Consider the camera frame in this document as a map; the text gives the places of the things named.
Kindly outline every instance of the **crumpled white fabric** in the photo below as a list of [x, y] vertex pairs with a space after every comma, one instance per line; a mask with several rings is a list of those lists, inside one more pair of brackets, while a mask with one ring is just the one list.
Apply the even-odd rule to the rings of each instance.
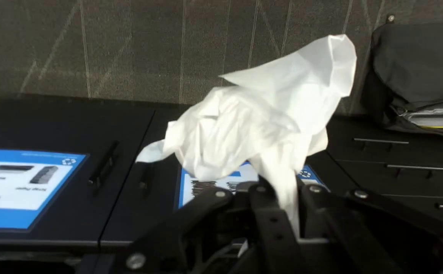
[[355, 70], [354, 42], [329, 35], [268, 64], [223, 74], [235, 87], [215, 87], [169, 122], [165, 140], [147, 146], [137, 161], [176, 154], [197, 179], [215, 181], [250, 160], [299, 234], [296, 173], [308, 155], [328, 147], [326, 125], [351, 94]]

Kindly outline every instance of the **gray wall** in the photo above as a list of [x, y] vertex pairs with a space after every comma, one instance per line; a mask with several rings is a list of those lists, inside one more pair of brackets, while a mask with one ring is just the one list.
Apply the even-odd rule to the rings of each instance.
[[0, 0], [0, 99], [25, 93], [128, 100], [201, 100], [218, 74], [329, 35], [358, 47], [360, 112], [372, 30], [443, 21], [443, 0]]

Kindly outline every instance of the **black machine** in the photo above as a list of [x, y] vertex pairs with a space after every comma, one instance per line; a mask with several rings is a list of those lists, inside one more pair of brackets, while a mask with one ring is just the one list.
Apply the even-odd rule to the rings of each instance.
[[174, 157], [134, 163], [185, 109], [2, 100], [0, 149], [87, 160], [29, 228], [0, 228], [0, 272], [443, 272], [443, 137], [335, 117], [331, 146], [308, 158], [326, 187], [299, 186], [297, 239], [264, 179], [211, 186], [180, 207]]

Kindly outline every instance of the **black bag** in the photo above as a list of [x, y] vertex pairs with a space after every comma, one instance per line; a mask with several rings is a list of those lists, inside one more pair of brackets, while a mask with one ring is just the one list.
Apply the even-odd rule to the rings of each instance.
[[387, 129], [443, 135], [443, 24], [376, 29], [363, 105]]

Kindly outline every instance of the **white plastic bag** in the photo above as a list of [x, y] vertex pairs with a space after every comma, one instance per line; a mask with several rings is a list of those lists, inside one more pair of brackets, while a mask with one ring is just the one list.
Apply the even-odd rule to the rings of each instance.
[[346, 35], [326, 36], [250, 70], [223, 77], [203, 102], [171, 122], [165, 140], [147, 146], [137, 161], [176, 154], [198, 181], [215, 181], [250, 160], [278, 193], [299, 233], [297, 182], [308, 155], [328, 146], [326, 125], [349, 96], [357, 53]]

